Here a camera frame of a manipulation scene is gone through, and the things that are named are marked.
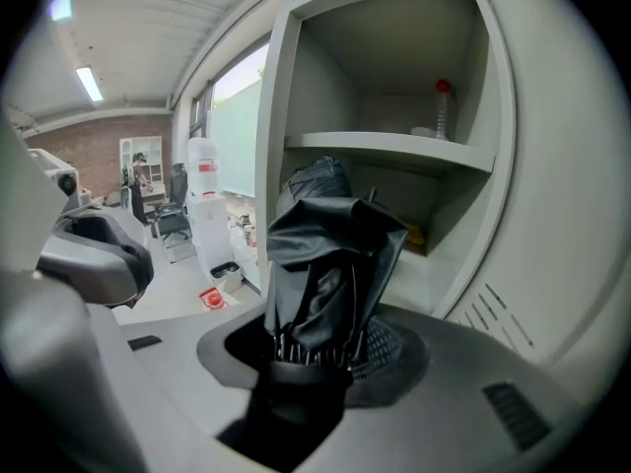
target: yellow object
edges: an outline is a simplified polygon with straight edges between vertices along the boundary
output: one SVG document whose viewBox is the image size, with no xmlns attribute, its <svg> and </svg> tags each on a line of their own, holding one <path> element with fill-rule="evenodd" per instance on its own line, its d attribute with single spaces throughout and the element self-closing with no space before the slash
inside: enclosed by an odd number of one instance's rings
<svg viewBox="0 0 631 473">
<path fill-rule="evenodd" d="M 423 234 L 421 233 L 421 229 L 416 225 L 410 225 L 408 223 L 403 223 L 403 225 L 407 228 L 407 238 L 406 241 L 413 243 L 414 245 L 424 245 L 425 239 L 423 238 Z"/>
</svg>

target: ceiling light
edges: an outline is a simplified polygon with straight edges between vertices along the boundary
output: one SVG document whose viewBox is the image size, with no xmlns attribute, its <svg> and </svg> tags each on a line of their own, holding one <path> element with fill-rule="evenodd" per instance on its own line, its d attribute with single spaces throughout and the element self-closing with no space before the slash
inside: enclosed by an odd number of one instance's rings
<svg viewBox="0 0 631 473">
<path fill-rule="evenodd" d="M 92 75 L 92 69 L 90 67 L 78 68 L 77 75 L 92 101 L 101 101 L 103 97 L 99 91 L 99 86 L 97 86 L 97 81 L 95 81 L 95 76 Z"/>
<path fill-rule="evenodd" d="M 72 6 L 70 5 L 70 0 L 53 0 L 49 9 L 52 21 L 59 21 L 72 17 Z"/>
</svg>

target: corrugated ceiling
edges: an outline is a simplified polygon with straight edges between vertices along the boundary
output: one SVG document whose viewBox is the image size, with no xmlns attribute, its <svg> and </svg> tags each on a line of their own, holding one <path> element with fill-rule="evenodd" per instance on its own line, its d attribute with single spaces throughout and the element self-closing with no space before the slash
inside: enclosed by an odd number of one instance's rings
<svg viewBox="0 0 631 473">
<path fill-rule="evenodd" d="M 94 110 L 74 68 L 91 66 L 102 107 L 164 106 L 184 69 L 240 0 L 72 0 L 72 18 L 44 16 L 5 80 L 16 126 Z M 59 38 L 59 30 L 66 34 Z"/>
</svg>

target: person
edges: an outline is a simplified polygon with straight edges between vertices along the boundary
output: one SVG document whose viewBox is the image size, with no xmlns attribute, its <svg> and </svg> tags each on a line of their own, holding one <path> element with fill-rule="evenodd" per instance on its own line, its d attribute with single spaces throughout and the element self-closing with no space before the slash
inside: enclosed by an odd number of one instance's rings
<svg viewBox="0 0 631 473">
<path fill-rule="evenodd" d="M 142 153 L 136 153 L 133 156 L 133 163 L 131 165 L 132 173 L 129 176 L 129 189 L 131 190 L 131 210 L 134 217 L 140 221 L 143 225 L 147 225 L 147 217 L 145 216 L 145 209 L 142 201 L 142 192 L 140 187 L 147 187 L 151 192 L 153 188 L 151 183 L 145 177 L 142 172 L 143 165 L 147 163 L 145 156 Z"/>
</svg>

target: brick wall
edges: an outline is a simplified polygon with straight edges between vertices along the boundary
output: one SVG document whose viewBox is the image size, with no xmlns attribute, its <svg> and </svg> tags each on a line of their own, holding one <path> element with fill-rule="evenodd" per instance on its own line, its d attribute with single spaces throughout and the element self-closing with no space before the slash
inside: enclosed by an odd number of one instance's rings
<svg viewBox="0 0 631 473">
<path fill-rule="evenodd" d="M 169 115 L 131 115 L 82 122 L 26 140 L 32 149 L 45 149 L 79 171 L 79 183 L 93 197 L 120 189 L 121 138 L 162 137 L 164 181 L 171 184 L 171 132 Z"/>
</svg>

